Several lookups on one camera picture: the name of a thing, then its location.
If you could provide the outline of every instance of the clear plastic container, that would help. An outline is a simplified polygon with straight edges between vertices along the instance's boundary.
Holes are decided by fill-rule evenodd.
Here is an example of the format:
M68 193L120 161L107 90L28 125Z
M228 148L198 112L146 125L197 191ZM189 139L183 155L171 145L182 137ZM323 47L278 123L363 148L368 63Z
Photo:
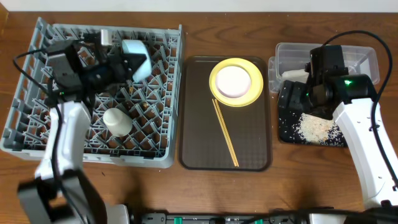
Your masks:
M269 59L269 90L279 92L282 86L281 75L290 70L299 70L310 61L310 51L321 44L279 43L276 56ZM373 84L380 81L376 51L371 47L342 45L345 66L350 75L367 74Z

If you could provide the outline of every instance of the yellow plate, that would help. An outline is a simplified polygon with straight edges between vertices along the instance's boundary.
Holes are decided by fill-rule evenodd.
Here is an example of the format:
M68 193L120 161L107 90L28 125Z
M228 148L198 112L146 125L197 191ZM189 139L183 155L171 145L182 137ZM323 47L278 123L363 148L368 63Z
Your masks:
M251 86L248 92L238 98L229 98L218 91L216 87L216 76L218 72L228 66L237 66L243 68L250 76ZM241 58L229 58L218 63L210 73L209 86L213 96L227 106L240 107L247 106L259 98L264 81L260 70L251 62Z

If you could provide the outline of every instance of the wooden table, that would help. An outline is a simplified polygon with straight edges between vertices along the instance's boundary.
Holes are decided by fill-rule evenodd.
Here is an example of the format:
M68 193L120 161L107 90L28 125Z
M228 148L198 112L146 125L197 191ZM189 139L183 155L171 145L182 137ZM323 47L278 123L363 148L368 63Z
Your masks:
M279 42L322 43L352 29L379 34L398 58L398 14L325 13L61 13L12 12L0 37L0 127L4 126L19 79L11 59L27 50L38 17L49 23L177 29L183 25L186 57L248 55L265 62ZM381 80L387 72L386 53L373 39L351 35L336 44L373 47ZM382 117L398 149L398 69L381 99ZM348 149L284 144L277 138L276 95L271 98L273 164L265 172L190 171L178 162L169 169L143 169L106 164L84 165L105 202L130 203L136 210L169 212L266 213L273 208L334 206L362 210L361 187ZM17 185L33 177L38 162L0 154L0 223L27 223L16 197Z

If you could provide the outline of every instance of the black tray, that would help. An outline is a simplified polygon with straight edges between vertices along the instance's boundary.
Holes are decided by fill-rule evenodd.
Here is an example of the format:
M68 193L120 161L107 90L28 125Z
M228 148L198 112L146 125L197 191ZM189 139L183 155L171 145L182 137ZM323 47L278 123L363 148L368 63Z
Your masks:
M261 96L252 104L233 108L220 103L239 167L235 167L218 121L209 87L213 67L231 57L191 57L185 62L180 93L179 159L187 169L262 171L272 162L271 122L266 64L255 64L264 79Z

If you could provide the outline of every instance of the wooden chopstick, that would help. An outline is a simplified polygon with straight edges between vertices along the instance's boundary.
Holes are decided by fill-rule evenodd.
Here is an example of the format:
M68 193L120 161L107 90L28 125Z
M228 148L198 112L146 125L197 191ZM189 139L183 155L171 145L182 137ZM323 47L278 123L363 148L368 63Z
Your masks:
M220 110L218 101L214 100L214 99L211 99L211 101L213 102L214 109L216 110L217 118L218 118L218 121L220 122L221 129L223 130L224 138L225 138L226 144L228 146L229 153L231 154L231 158L234 163L234 166L239 167L239 163L238 163L238 160L235 155L234 147L232 145L231 138L228 134L228 130L226 129L226 125L224 122L223 115L221 114L221 110Z

